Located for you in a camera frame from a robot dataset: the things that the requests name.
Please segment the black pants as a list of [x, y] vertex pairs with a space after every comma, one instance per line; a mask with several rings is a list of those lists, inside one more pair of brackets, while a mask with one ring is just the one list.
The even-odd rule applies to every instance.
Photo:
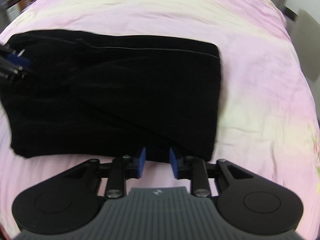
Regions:
[[215, 44], [36, 30], [7, 45], [29, 60], [23, 75], [1, 84], [17, 155], [212, 158], [221, 88]]

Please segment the pink floral duvet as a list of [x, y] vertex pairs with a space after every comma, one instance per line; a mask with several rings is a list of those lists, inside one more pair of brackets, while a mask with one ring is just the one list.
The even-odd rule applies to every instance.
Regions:
[[216, 44], [222, 90], [214, 159], [295, 192], [304, 239], [319, 231], [319, 126], [315, 102], [270, 0], [38, 0], [1, 33], [40, 29], [162, 35]]

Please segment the grey padded chair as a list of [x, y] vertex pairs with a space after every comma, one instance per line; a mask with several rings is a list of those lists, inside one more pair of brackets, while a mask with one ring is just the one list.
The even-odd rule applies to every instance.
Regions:
[[300, 10], [290, 37], [303, 74], [312, 82], [319, 79], [319, 23], [305, 10]]

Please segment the black wall socket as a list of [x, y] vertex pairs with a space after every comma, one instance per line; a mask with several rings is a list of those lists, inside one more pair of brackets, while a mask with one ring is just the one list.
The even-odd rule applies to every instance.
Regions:
[[284, 8], [284, 12], [283, 13], [287, 18], [289, 18], [293, 22], [295, 22], [296, 18], [298, 17], [298, 15], [294, 11], [289, 9], [288, 7]]

